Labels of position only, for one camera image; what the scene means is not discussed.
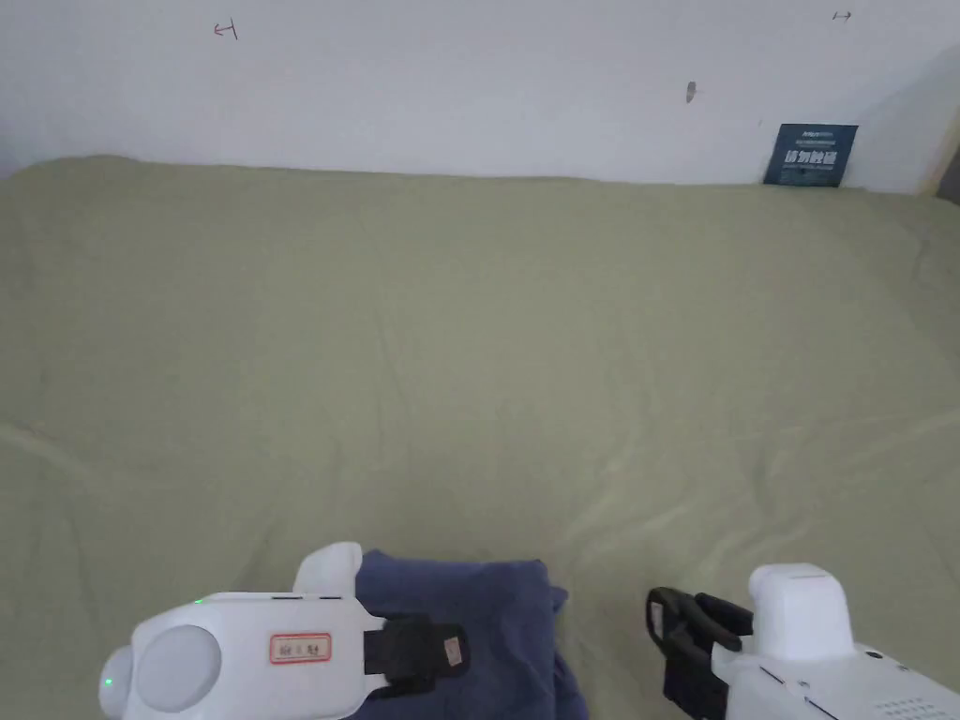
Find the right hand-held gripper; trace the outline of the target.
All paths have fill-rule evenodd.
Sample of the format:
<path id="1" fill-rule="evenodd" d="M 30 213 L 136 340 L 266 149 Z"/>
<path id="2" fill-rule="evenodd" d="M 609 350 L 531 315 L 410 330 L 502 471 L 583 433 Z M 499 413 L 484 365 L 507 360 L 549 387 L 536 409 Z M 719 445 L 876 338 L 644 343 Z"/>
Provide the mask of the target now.
<path id="1" fill-rule="evenodd" d="M 665 657 L 665 697 L 691 719 L 955 719 L 959 696 L 856 642 L 838 579 L 810 563 L 766 564 L 753 606 L 651 589 L 645 622 Z"/>

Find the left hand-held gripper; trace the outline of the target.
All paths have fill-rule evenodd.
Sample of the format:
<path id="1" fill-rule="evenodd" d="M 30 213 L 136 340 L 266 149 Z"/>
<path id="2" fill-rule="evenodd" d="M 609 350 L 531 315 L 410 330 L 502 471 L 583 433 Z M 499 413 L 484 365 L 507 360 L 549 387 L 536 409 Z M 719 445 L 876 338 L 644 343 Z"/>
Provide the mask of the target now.
<path id="1" fill-rule="evenodd" d="M 404 689 L 365 643 L 386 621 L 356 595 L 363 551 L 337 542 L 299 564 L 287 592 L 218 592 L 139 623 L 99 673 L 109 719 L 341 719 Z M 422 683 L 470 670 L 466 631 L 409 619 L 408 676 Z"/>

